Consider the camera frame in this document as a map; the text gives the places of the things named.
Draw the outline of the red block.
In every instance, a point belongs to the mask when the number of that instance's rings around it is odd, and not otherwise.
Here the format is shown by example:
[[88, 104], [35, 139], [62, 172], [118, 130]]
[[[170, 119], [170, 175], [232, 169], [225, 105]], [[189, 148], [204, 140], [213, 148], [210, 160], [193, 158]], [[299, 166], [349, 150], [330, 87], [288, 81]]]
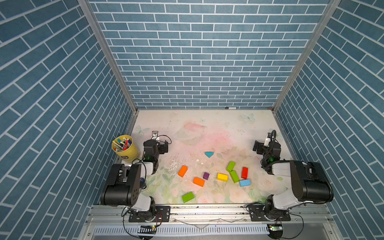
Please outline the red block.
[[247, 167], [243, 167], [242, 168], [241, 178], [244, 179], [244, 180], [246, 180], [248, 178], [248, 168]]

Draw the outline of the orange block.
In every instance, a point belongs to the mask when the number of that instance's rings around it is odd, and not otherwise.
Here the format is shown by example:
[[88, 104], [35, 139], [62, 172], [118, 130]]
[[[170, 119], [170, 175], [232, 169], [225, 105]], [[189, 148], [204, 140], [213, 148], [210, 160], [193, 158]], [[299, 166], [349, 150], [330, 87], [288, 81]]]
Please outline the orange block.
[[199, 187], [203, 187], [205, 184], [205, 180], [195, 177], [193, 183]]
[[183, 165], [178, 172], [178, 176], [183, 178], [184, 175], [186, 174], [187, 170], [188, 170], [188, 167]]

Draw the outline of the yellow block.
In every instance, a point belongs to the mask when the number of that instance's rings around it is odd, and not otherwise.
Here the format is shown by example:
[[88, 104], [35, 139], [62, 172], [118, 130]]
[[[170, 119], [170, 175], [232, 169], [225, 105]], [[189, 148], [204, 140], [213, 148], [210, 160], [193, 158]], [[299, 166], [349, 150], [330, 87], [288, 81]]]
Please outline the yellow block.
[[218, 173], [217, 180], [227, 182], [228, 181], [228, 175]]

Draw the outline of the teal triangle block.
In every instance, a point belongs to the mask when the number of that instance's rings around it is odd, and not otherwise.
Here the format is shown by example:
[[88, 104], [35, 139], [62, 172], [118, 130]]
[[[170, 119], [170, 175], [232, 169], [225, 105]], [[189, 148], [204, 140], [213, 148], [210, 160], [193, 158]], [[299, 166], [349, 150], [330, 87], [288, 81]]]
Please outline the teal triangle block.
[[205, 155], [206, 155], [208, 158], [211, 158], [211, 157], [214, 155], [214, 152], [205, 152]]

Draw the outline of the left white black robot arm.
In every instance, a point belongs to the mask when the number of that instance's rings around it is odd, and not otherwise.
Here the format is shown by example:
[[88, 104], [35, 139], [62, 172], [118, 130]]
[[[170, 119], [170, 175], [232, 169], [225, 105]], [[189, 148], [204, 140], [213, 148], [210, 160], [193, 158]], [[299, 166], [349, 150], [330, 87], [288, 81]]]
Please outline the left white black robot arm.
[[132, 161], [131, 165], [114, 164], [101, 193], [101, 205], [126, 207], [122, 217], [129, 217], [130, 223], [169, 221], [170, 207], [159, 207], [153, 197], [141, 193], [147, 187], [146, 178], [156, 173], [159, 155], [168, 152], [171, 141], [156, 139], [144, 142], [144, 155]]

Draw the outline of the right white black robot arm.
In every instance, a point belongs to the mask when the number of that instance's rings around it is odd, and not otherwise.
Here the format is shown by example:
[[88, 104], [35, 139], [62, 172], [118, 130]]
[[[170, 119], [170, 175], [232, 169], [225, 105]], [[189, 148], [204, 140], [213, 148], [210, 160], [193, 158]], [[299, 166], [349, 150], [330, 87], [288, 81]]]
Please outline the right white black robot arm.
[[284, 217], [290, 209], [300, 205], [320, 205], [333, 200], [334, 191], [321, 164], [281, 160], [281, 145], [274, 137], [267, 145], [255, 141], [253, 151], [263, 156], [261, 167], [269, 175], [291, 179], [291, 188], [267, 197], [263, 209], [266, 219], [274, 221]]

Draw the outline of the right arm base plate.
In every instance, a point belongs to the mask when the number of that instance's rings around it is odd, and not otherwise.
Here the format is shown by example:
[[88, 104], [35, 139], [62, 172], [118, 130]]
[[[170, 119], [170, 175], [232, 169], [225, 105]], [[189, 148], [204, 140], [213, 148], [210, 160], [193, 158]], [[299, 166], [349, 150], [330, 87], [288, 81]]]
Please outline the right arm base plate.
[[252, 222], [289, 222], [291, 220], [288, 211], [269, 209], [268, 206], [259, 203], [247, 205], [246, 210]]

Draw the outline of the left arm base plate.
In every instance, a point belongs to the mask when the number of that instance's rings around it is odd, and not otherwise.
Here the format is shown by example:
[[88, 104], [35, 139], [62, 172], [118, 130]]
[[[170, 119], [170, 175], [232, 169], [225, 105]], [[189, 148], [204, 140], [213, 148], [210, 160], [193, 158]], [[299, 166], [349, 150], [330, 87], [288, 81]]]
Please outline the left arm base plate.
[[169, 222], [171, 207], [170, 206], [153, 206], [146, 212], [131, 211], [129, 223], [155, 223]]

